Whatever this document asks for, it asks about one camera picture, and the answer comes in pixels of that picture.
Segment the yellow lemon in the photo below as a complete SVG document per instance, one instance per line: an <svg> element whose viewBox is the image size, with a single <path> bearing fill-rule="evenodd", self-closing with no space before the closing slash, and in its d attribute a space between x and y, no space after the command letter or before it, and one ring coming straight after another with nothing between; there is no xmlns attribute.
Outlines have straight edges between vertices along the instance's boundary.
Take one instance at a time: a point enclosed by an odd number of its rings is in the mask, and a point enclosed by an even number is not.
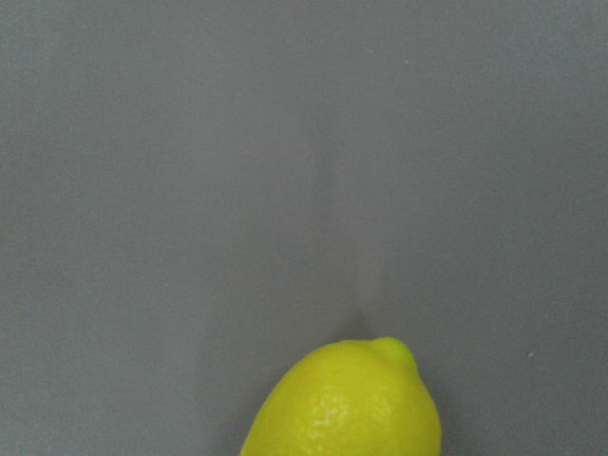
<svg viewBox="0 0 608 456"><path fill-rule="evenodd" d="M256 414L243 455L438 455L442 427L410 349L346 340L298 361Z"/></svg>

